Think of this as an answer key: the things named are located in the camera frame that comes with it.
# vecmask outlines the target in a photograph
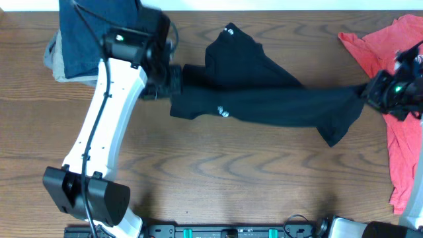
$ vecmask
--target black t-shirt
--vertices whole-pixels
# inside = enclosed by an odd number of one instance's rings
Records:
[[[306,89],[267,58],[262,45],[230,23],[206,49],[206,66],[185,65],[171,116],[203,114],[275,126],[317,127],[334,146],[360,116],[365,85]]]

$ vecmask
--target gray cloth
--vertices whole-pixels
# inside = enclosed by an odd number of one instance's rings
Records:
[[[92,87],[95,87],[97,84],[97,76],[82,76],[72,79],[66,78],[60,30],[54,34],[54,37],[47,45],[46,51],[44,52],[44,65],[53,71],[53,77],[57,82],[78,82]]]
[[[53,54],[56,47],[56,38],[58,37],[58,32],[56,32],[53,38],[48,42],[46,50],[44,51],[44,65],[53,69]]]

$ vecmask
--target wooden table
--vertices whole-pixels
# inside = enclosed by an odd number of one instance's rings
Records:
[[[178,63],[204,64],[204,50],[234,22],[302,83],[368,81],[337,34],[363,36],[403,11],[168,12],[180,34]],[[73,145],[93,89],[56,83],[42,63],[57,13],[6,13],[0,24],[0,237],[61,237],[85,224],[60,213],[42,186]],[[388,204],[386,127],[365,107],[329,148],[314,128],[277,128],[232,118],[169,116],[170,103],[138,102],[122,143],[117,182],[143,217],[179,224],[282,223],[292,214],[334,213],[398,222]]]

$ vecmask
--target teal connector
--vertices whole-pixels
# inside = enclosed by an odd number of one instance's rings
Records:
[[[269,229],[269,238],[278,238],[278,230]]]
[[[192,230],[184,229],[184,238],[192,238]]]

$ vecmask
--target red cloth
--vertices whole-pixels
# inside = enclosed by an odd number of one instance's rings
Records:
[[[344,46],[369,77],[381,69],[394,73],[395,54],[405,51],[423,40],[423,18],[405,15],[377,32],[359,39],[355,34],[338,34]],[[419,120],[408,115],[399,122],[391,115],[383,115],[387,124],[389,170],[394,191],[390,204],[394,214],[402,214],[410,198],[417,162],[420,155],[422,130]]]

